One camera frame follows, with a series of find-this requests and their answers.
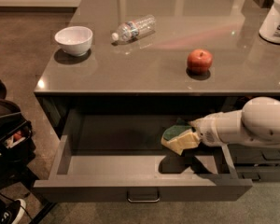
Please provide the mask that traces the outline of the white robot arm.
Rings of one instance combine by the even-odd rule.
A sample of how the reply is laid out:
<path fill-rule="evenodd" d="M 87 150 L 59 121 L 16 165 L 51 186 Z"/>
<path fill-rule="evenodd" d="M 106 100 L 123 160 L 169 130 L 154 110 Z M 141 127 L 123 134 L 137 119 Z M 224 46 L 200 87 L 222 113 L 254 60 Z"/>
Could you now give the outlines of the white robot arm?
<path fill-rule="evenodd" d="M 236 144 L 280 148 L 280 101 L 257 97 L 240 110 L 213 113 L 193 121 L 180 119 L 161 137 L 161 144 L 178 155 L 200 143 L 208 147 Z"/>

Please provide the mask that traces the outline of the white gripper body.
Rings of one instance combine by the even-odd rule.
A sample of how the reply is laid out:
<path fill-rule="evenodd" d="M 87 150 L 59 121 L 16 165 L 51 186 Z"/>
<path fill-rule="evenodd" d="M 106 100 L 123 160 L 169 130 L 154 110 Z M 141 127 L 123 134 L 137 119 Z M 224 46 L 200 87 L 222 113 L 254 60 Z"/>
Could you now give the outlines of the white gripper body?
<path fill-rule="evenodd" d="M 241 144 L 245 140 L 242 112 L 219 112 L 190 122 L 202 142 L 209 147 Z"/>

